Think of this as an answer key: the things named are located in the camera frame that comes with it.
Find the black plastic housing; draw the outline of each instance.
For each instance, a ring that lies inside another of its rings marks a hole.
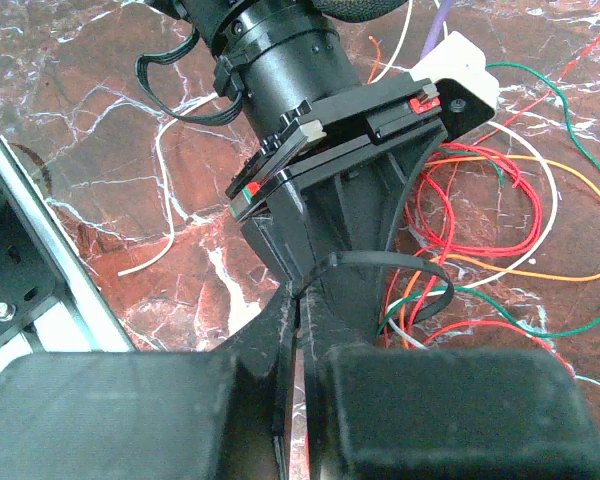
[[[280,130],[280,116],[303,101],[360,85],[331,21],[302,3],[261,1],[234,23],[244,30],[225,51],[247,50],[250,44],[257,51],[241,78],[248,92],[244,113],[261,139]],[[227,30],[231,37],[235,26]]]
[[[600,438],[545,352],[341,349],[329,356],[322,474],[600,479]]]
[[[23,357],[0,375],[0,479],[279,478],[267,397],[228,353]]]

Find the marble surface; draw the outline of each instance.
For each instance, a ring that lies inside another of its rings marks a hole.
[[[456,5],[450,28],[478,44],[489,61],[524,63],[553,80],[600,33],[600,0],[459,0]],[[338,24],[361,78],[367,78],[375,57],[368,36],[381,42],[388,58],[405,10],[403,6],[362,25]],[[416,1],[398,66],[417,61],[434,14],[432,2]],[[211,349],[256,315],[277,286],[241,238],[223,194],[257,145],[242,116],[222,128],[176,124],[164,135],[175,245],[154,266],[117,276],[119,270],[161,250],[168,231],[154,140],[169,118],[138,86],[135,58],[172,48],[187,34],[186,24],[132,1],[0,1],[0,128],[74,239],[104,297],[144,350]],[[150,75],[156,93],[175,106],[211,93],[212,71],[211,57],[199,47],[175,66],[155,67]],[[503,87],[498,120],[545,92],[523,72],[499,69],[495,75]],[[561,86],[570,100],[578,137],[600,160],[600,47]],[[577,167],[600,186],[600,175],[566,136],[554,100],[513,127],[548,158]],[[489,144],[525,153],[501,134]],[[525,163],[523,170],[548,212],[546,179],[535,165]],[[444,170],[441,179],[448,173]],[[525,268],[567,275],[596,272],[599,202],[577,179],[562,171],[555,175],[561,196],[557,222],[535,263]],[[458,241],[502,246],[524,237],[527,201],[510,184],[499,188],[487,166],[463,165],[454,185]],[[431,192],[425,200],[435,225],[440,205]],[[399,247],[405,248],[406,235],[401,234]],[[496,263],[507,265],[503,260]],[[486,275],[456,263],[448,270],[460,284]],[[399,286],[404,288],[405,282],[401,279]],[[483,290],[528,325],[548,331],[574,328],[600,314],[600,280],[565,284],[509,276]],[[488,305],[460,295],[422,329],[430,332],[452,320],[492,316]],[[481,345],[531,347],[528,339],[493,329],[446,337],[441,344]],[[586,379],[579,384],[600,428],[600,326],[554,345]],[[294,418],[301,420],[302,391],[296,390]],[[303,478],[304,434],[297,432],[294,476]]]

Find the screw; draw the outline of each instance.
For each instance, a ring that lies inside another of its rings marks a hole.
[[[233,25],[231,26],[231,32],[234,35],[240,35],[243,30],[244,25],[242,25],[242,22],[233,22]]]
[[[449,104],[449,110],[451,110],[454,113],[462,113],[464,112],[464,109],[467,106],[467,102],[464,101],[461,98],[456,98],[455,100],[452,100],[451,103]]]
[[[16,315],[16,306],[0,302],[0,321],[8,322]]]

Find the black strap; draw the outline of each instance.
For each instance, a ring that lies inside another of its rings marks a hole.
[[[453,284],[447,273],[440,266],[423,258],[414,257],[413,255],[379,251],[334,252],[329,254],[324,260],[316,263],[311,271],[302,278],[297,289],[294,289],[293,296],[294,298],[300,297],[313,282],[332,268],[363,265],[420,270],[444,280],[447,284],[447,289],[438,300],[420,309],[415,319],[416,322],[433,317],[449,305],[453,299]]]
[[[155,93],[153,93],[151,87],[149,86],[148,68],[150,63],[157,63],[159,65],[171,65],[172,63],[177,62],[187,53],[193,50],[193,47],[196,46],[196,43],[198,43],[199,38],[200,34],[198,33],[198,30],[196,30],[196,28],[194,27],[191,31],[191,35],[189,35],[189,37],[179,47],[164,53],[143,53],[138,57],[138,60],[136,60],[136,77],[138,78],[140,86],[149,96],[149,98],[153,100],[163,112],[168,113],[172,117],[177,118],[178,120],[182,120],[183,122],[197,123],[199,125],[206,125],[209,127],[219,127],[222,125],[227,125],[228,123],[231,123],[233,120],[235,120],[238,115],[240,115],[240,111],[242,110],[241,91],[237,92],[235,100],[225,110],[211,115],[187,116],[178,115],[176,112],[167,107],[164,103],[162,103],[162,101],[158,97],[156,97]]]

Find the red latch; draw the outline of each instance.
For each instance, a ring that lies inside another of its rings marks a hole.
[[[415,113],[421,114],[424,112],[428,112],[432,108],[439,107],[440,106],[440,98],[434,97],[431,100],[427,100],[424,103],[420,103],[420,100],[418,100],[417,98],[412,98],[411,100],[409,100],[409,105],[411,105],[411,109]]]
[[[258,182],[247,183],[247,186],[244,187],[244,191],[247,195],[247,199],[251,201],[251,197],[260,191],[260,184]]]

